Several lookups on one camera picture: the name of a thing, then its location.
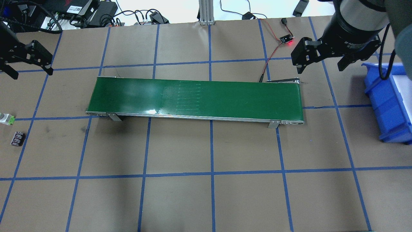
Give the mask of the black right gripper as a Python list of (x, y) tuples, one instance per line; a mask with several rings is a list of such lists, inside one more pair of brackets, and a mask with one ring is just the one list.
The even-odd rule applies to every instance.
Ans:
[(364, 31), (349, 25), (341, 15), (332, 16), (330, 23), (318, 41), (303, 37), (291, 52), (292, 63), (297, 73), (302, 74), (306, 67), (321, 59), (342, 57), (338, 70), (344, 71), (358, 60), (368, 60), (380, 46), (377, 39), (381, 29)]

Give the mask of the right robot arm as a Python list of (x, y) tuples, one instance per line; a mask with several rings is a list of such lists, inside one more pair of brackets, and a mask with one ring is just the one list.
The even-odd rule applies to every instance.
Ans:
[(358, 60), (369, 59), (385, 39), (378, 34), (389, 28), (395, 38), (394, 53), (411, 78), (411, 1), (410, 0), (334, 0), (334, 15), (316, 41), (303, 37), (291, 53), (297, 73), (324, 59), (340, 57), (343, 71)]

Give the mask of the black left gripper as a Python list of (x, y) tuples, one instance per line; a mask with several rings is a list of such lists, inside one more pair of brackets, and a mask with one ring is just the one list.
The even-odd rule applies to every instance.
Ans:
[(5, 24), (0, 23), (0, 72), (17, 80), (19, 73), (7, 63), (24, 62), (41, 67), (47, 75), (53, 75), (51, 54), (39, 41), (22, 43), (16, 34)]

